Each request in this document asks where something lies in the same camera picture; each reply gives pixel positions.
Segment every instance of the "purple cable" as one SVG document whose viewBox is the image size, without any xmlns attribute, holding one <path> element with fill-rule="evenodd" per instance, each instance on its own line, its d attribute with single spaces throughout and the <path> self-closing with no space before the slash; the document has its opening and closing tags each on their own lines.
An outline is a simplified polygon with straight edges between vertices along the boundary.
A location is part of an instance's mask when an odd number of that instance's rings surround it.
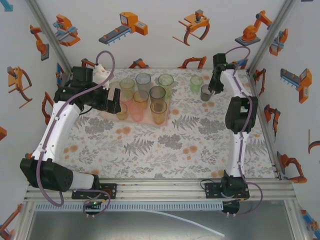
<svg viewBox="0 0 320 240">
<path fill-rule="evenodd" d="M 248 50 L 248 54 L 245 56 L 244 59 L 242 59 L 242 60 L 235 66 L 234 71 L 233 71 L 233 80 L 235 81 L 235 83 L 236 83 L 236 85 L 237 85 L 237 87 L 238 87 L 238 89 L 239 89 L 240 91 L 242 91 L 242 88 L 241 88 L 241 86 L 240 86 L 237 78 L 235 77 L 235 73 L 236 73 L 239 65 L 240 65 L 242 62 L 244 62 L 246 59 L 248 59 L 248 56 L 250 55 L 250 52 L 251 52 L 251 51 L 250 51 L 250 48 L 248 48 L 247 46 L 237 46 L 237 47 L 235 47 L 235 48 L 230 49 L 229 51 L 227 51 L 227 52 L 225 53 L 225 54 L 227 54 L 227 53 L 229 53 L 229 52 L 231 52 L 231 51 L 233 51 L 233 50 L 235 50 L 235 49 L 242 49 L 242 48 L 243 48 L 243 49 L 247 49 L 247 50 Z M 245 178 L 245 175 L 243 174 L 242 169 L 241 169 L 241 157 L 242 157 L 242 149 L 243 149 L 243 144 L 244 144 L 244 140 L 243 140 L 244 135 L 243 135 L 243 132 L 246 130 L 246 128 L 247 128 L 247 126 L 248 126 L 248 124 L 249 124 L 249 120 L 250 120 L 250 117 L 251 117 L 251 114 L 252 114 L 252 110 L 253 110 L 253 102 L 252 102 L 252 99 L 251 99 L 248 95 L 246 95 L 244 92 L 242 92 L 242 95 L 244 95 L 244 96 L 248 99 L 248 101 L 249 101 L 249 112 L 248 112 L 248 117 L 246 118 L 245 123 L 244 123 L 244 125 L 243 125 L 243 128 L 242 128 L 241 131 L 240 131 L 240 137 L 241 137 L 242 139 L 241 139 L 241 141 L 240 141 L 240 153 L 239 153 L 239 160 L 238 160 L 239 171 L 240 171 L 240 175 L 241 175 L 241 177 L 242 177 L 242 179 L 243 179 L 243 181 L 244 181 L 245 184 L 254 185 L 254 186 L 256 186 L 256 187 L 259 189 L 260 194 L 261 194 L 261 198 L 260 198 L 259 203 L 258 203 L 253 209 L 248 210 L 248 211 L 243 212 L 243 213 L 239 213 L 239 214 L 237 214 L 237 215 L 246 215 L 246 214 L 248 214 L 248 213 L 253 212 L 254 210 L 256 210 L 256 209 L 261 205 L 261 203 L 262 203 L 262 201 L 263 201 L 263 198 L 264 198 L 264 194 L 263 194 L 263 192 L 262 192 L 261 187 L 260 187 L 258 184 L 254 183 L 254 182 L 249 182 L 249 181 L 247 181 L 246 178 Z"/>
<path fill-rule="evenodd" d="M 59 111 L 57 112 L 55 118 L 57 118 L 57 117 L 59 118 L 59 116 L 60 116 L 60 114 L 62 113 L 62 111 L 65 109 L 65 107 L 66 107 L 72 100 L 80 97 L 80 96 L 83 95 L 83 94 L 89 93 L 89 92 L 91 92 L 91 91 L 93 91 L 93 90 L 95 90 L 95 89 L 103 86 L 106 82 L 110 81 L 110 80 L 114 77 L 114 71 L 115 71 L 115 67 L 116 67 L 116 61 L 115 61 L 115 57 L 112 55 L 111 52 L 109 52 L 109 51 L 107 51 L 107 50 L 101 51 L 101 52 L 96 56 L 95 63 L 98 64 L 98 59 L 99 59 L 99 57 L 101 56 L 101 54 L 103 54 L 103 53 L 109 54 L 110 57 L 111 57 L 111 59 L 112 59 L 112 69 L 111 69 L 110 75 L 109 75 L 109 76 L 106 78 L 106 80 L 104 80 L 102 83 L 100 83 L 100 84 L 98 84 L 98 85 L 96 85 L 96 86 L 94 86 L 94 87 L 91 87 L 91 88 L 89 88 L 89 89 L 87 89 L 87 90 L 84 90 L 84 91 L 82 91 L 82 92 L 80 92 L 80 93 L 78 93 L 78 94 L 70 97 L 70 98 L 62 105 L 62 107 L 59 109 Z M 57 122 L 57 120 L 56 120 L 56 119 L 53 119 L 53 122 L 52 122 L 52 124 L 51 124 L 51 126 L 50 126 L 50 128 L 49 128 L 49 130 L 48 130 L 48 133 L 47 133 L 47 135 L 45 136 L 45 139 L 44 139 L 44 141 L 43 141 L 43 145 L 42 145 L 43 151 L 40 153 L 40 156 L 39 156 L 39 159 L 38 159 L 38 163 L 37 163 L 37 165 L 36 165 L 35 175 L 36 175 L 36 182 L 37 182 L 37 184 L 38 184 L 38 187 L 39 187 L 41 193 L 43 194 L 43 196 L 45 197 L 45 199 L 46 199 L 48 202 L 50 202 L 52 205 L 57 206 L 57 207 L 61 207 L 61 206 L 63 206 L 64 203 L 65 203 L 65 200 L 64 200 L 64 197 L 63 197 L 63 195 L 62 195 L 62 192 L 60 192 L 61 203 L 55 202 L 55 201 L 54 201 L 51 197 L 49 197 L 49 195 L 46 193 L 44 187 L 42 186 L 41 179 L 40 179 L 40 167 L 41 167 L 42 159 L 43 159 L 43 157 L 44 157 L 44 151 L 46 150 L 47 143 L 48 143 L 48 141 L 49 141 L 49 138 L 50 138 L 50 136 L 51 136 L 51 134 L 52 134 L 52 131 L 53 131 L 54 127 L 55 127 L 56 122 Z"/>
<path fill-rule="evenodd" d="M 79 189 L 79 191 L 81 192 L 89 192 L 89 193 L 102 193 L 102 194 L 105 194 L 107 195 L 108 197 L 108 203 L 106 204 L 106 206 L 104 207 L 104 209 L 102 209 L 100 212 L 98 212 L 97 214 L 95 214 L 94 216 L 98 216 L 100 214 L 102 214 L 110 205 L 110 202 L 111 202 L 111 197 L 109 195 L 109 193 L 107 193 L 106 191 L 103 191 L 103 190 L 91 190 L 91 189 Z M 82 207 L 82 211 L 84 214 L 87 214 L 86 213 L 86 206 L 88 205 L 91 205 L 90 203 L 85 203 L 83 204 L 83 207 Z"/>
</svg>

